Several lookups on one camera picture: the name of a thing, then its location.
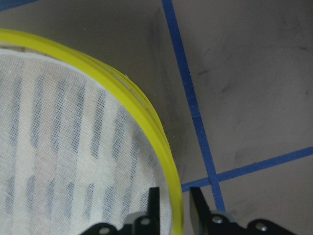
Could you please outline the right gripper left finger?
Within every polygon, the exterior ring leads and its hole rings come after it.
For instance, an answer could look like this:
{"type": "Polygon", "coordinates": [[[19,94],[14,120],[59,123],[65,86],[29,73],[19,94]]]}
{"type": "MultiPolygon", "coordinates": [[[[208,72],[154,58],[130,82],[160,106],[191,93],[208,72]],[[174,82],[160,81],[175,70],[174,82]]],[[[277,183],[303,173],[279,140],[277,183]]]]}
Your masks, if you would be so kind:
{"type": "Polygon", "coordinates": [[[149,188],[148,215],[160,220],[160,191],[159,187],[149,188]]]}

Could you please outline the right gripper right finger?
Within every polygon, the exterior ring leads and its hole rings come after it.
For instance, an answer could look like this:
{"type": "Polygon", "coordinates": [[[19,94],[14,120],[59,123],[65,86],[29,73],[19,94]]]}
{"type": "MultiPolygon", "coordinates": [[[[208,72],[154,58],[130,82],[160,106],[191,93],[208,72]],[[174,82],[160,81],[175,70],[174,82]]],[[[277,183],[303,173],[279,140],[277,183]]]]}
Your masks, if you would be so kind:
{"type": "Polygon", "coordinates": [[[208,235],[211,212],[200,188],[190,188],[189,210],[194,234],[208,235]]]}

